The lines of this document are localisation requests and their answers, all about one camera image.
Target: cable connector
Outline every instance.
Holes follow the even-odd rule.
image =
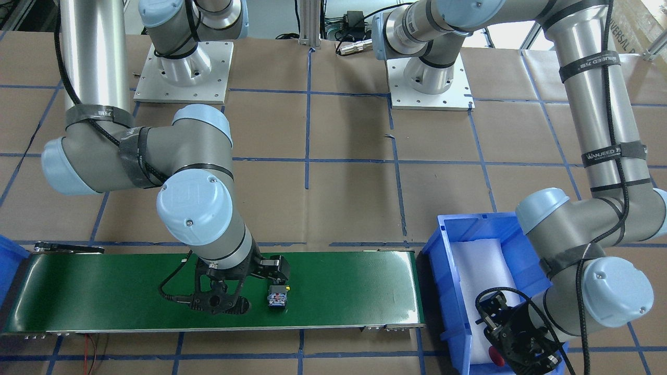
[[[373,39],[357,41],[340,49],[341,56],[353,55],[354,53],[370,51],[373,49]]]

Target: green conveyor belt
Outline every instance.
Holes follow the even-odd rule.
[[[267,280],[249,277],[244,315],[216,316],[163,300],[157,285],[183,254],[31,256],[4,332],[136,332],[421,326],[414,254],[300,252],[291,264],[287,308],[267,307]],[[190,294],[194,257],[165,287]]]

